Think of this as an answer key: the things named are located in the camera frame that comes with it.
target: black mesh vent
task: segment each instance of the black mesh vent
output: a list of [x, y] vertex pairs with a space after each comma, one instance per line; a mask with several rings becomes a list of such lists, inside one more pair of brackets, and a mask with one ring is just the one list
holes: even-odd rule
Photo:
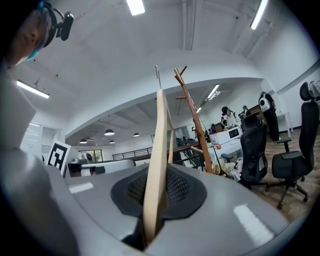
[[176, 175], [170, 169], [166, 171], [166, 192], [169, 205], [185, 199], [189, 194], [189, 190], [190, 185], [184, 178]]
[[[123, 214], [142, 217], [148, 169], [147, 166], [113, 185], [111, 198]], [[168, 208], [161, 213], [163, 221], [187, 218], [207, 197], [207, 190], [201, 181], [169, 164], [166, 169], [166, 192]]]
[[128, 184], [127, 195], [136, 200], [140, 205], [144, 204], [147, 175], [141, 176]]

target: railing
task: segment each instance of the railing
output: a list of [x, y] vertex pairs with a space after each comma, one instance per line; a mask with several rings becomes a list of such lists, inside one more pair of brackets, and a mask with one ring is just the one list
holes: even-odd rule
[[136, 158], [136, 157], [142, 157], [150, 155], [152, 152], [152, 147], [147, 147], [139, 150], [124, 152], [120, 154], [113, 154], [113, 160], [122, 160], [122, 159], [130, 159], [130, 158]]

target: mesh chair back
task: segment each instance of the mesh chair back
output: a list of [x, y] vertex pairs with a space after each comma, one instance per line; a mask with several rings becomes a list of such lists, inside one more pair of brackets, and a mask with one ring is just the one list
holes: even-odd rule
[[246, 182], [259, 182], [267, 173], [268, 161], [265, 156], [267, 124], [247, 130], [241, 136], [243, 151], [242, 179]]
[[301, 106], [301, 133], [299, 147], [309, 171], [314, 168], [314, 145], [318, 132], [319, 106], [315, 101], [305, 102]]

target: wooden floor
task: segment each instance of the wooden floor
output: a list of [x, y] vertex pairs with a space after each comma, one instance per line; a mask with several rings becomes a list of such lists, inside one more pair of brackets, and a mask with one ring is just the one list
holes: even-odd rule
[[[294, 133], [291, 133], [292, 141], [289, 142], [290, 151], [300, 151], [299, 135], [299, 129], [294, 130]], [[287, 138], [288, 134], [280, 134], [280, 137], [281, 139]], [[304, 202], [304, 195], [302, 195], [298, 191], [294, 191], [293, 188], [289, 188], [282, 203], [283, 207], [281, 209], [281, 212], [290, 222], [294, 221], [299, 216], [308, 213], [320, 194], [320, 128], [318, 129], [313, 150], [314, 169], [305, 177], [305, 181], [302, 182], [301, 180], [299, 180], [297, 182], [305, 191], [308, 192], [308, 201]], [[274, 183], [283, 180], [273, 177], [272, 158], [275, 154], [283, 153], [285, 151], [285, 147], [282, 144], [275, 144], [271, 140], [266, 143], [265, 155], [268, 160], [268, 172], [262, 181]], [[266, 192], [265, 188], [265, 186], [252, 187], [252, 192], [276, 208], [283, 192], [285, 191], [285, 187], [270, 187], [269, 192]]]

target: chair armrest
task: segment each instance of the chair armrest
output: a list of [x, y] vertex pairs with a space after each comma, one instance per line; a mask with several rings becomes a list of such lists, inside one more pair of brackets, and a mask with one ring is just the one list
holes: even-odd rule
[[292, 141], [291, 138], [284, 138], [284, 139], [277, 140], [276, 143], [279, 144], [279, 143], [286, 143], [286, 142], [290, 142], [290, 141]]
[[221, 157], [227, 160], [231, 160], [234, 158], [231, 154], [221, 154]]
[[295, 159], [295, 158], [299, 158], [299, 157], [302, 157], [302, 153], [301, 152], [291, 152], [291, 153], [288, 153], [288, 154], [283, 154], [281, 156], [281, 158], [283, 160], [292, 160], [292, 159]]

